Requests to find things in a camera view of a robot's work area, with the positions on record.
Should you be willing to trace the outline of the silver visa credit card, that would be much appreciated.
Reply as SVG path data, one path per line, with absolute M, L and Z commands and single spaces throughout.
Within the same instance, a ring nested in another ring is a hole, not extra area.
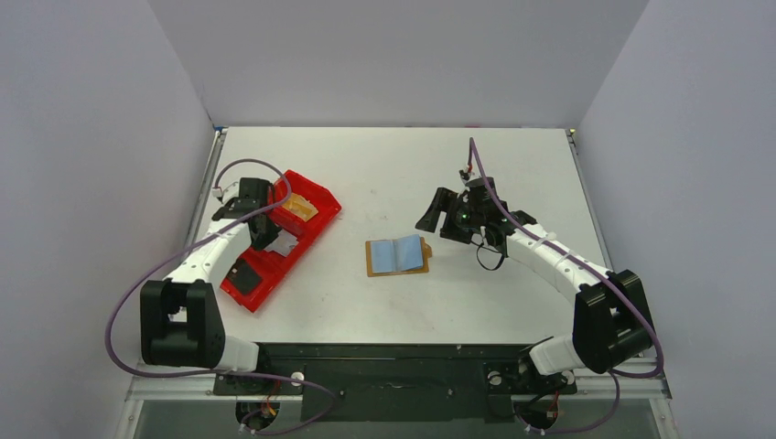
M 266 252 L 274 252 L 285 258 L 290 255 L 297 245 L 298 239 L 295 235 L 288 233 L 286 230 L 281 230 L 278 236 L 264 250 Z

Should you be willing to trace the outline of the yellow leather card holder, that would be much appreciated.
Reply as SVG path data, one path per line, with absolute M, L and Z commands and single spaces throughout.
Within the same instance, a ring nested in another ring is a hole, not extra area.
M 432 248 L 418 234 L 365 242 L 368 277 L 427 273 L 432 257 Z

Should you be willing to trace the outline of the black card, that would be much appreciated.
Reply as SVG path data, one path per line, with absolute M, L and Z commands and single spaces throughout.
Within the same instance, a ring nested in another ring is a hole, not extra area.
M 245 260 L 239 259 L 230 271 L 230 282 L 242 296 L 250 296 L 261 284 L 262 277 Z

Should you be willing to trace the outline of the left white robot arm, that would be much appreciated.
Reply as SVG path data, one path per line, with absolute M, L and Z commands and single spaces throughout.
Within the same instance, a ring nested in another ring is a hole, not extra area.
M 163 280 L 142 286 L 144 363 L 237 372 L 251 393 L 270 387 L 273 368 L 259 359 L 259 346 L 226 334 L 216 292 L 246 250 L 276 238 L 279 229 L 265 210 L 274 194 L 270 181 L 242 178 L 212 215 L 202 245 Z

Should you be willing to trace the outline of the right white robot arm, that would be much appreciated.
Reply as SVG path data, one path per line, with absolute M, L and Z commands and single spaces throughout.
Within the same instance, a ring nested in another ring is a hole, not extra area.
M 613 371 L 653 347 L 655 331 L 638 275 L 616 273 L 576 255 L 532 216 L 509 211 L 494 193 L 490 177 L 469 181 L 460 193 L 440 187 L 415 226 L 465 244 L 480 237 L 571 303 L 571 332 L 539 342 L 517 364 L 516 378 L 525 389 L 538 391 L 554 374 L 567 370 Z

